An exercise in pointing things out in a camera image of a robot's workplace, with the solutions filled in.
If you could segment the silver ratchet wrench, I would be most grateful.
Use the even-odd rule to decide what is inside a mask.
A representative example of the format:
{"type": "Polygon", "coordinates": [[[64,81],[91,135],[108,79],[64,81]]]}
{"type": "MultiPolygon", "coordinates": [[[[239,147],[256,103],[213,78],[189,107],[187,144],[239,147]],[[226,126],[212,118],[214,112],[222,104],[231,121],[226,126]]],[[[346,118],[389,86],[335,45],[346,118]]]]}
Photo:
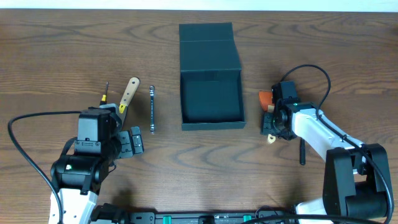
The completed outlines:
{"type": "Polygon", "coordinates": [[[155,95],[155,86],[151,85],[149,87],[150,93],[150,133],[155,133],[155,121],[154,121],[154,95],[155,95]]]}

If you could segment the orange scraper wooden handle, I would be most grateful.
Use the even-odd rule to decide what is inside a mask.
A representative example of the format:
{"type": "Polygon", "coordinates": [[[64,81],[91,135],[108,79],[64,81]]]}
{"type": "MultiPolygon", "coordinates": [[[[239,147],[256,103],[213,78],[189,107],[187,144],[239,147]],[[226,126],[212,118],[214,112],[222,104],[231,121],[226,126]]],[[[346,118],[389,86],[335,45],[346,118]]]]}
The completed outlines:
{"type": "Polygon", "coordinates": [[[274,103],[272,102],[271,91],[259,91],[259,102],[264,112],[274,112],[274,103]]]}

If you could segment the small steel hammer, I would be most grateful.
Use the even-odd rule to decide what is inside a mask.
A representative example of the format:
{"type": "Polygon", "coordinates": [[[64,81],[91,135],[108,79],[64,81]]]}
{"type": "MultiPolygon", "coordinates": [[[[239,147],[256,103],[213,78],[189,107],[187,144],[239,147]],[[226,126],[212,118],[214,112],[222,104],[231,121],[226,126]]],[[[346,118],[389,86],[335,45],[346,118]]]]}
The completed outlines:
{"type": "Polygon", "coordinates": [[[300,147],[299,147],[299,163],[304,166],[306,164],[306,153],[305,153],[305,140],[303,138],[300,139],[300,147]]]}

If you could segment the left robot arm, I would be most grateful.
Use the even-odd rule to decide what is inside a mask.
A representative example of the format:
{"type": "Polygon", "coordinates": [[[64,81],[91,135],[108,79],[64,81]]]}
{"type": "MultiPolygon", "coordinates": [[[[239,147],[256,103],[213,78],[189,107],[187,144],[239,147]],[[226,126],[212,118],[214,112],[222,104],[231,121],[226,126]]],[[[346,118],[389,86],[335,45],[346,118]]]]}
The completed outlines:
{"type": "Polygon", "coordinates": [[[50,170],[49,223],[89,223],[102,182],[117,159],[144,152],[141,130],[123,131],[113,109],[89,108],[78,118],[78,135],[70,139],[50,170]]]}

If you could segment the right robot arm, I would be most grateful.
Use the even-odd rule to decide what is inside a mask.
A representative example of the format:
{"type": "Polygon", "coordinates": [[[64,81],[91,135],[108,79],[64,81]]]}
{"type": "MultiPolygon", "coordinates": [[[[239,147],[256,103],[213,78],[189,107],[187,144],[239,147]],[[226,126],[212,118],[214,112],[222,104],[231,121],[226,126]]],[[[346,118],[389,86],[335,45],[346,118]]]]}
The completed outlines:
{"type": "Polygon", "coordinates": [[[394,199],[387,152],[380,144],[352,138],[312,103],[279,99],[262,107],[263,135],[300,138],[325,162],[322,197],[297,204],[298,215],[324,215],[324,223],[350,218],[390,222],[394,199]]]}

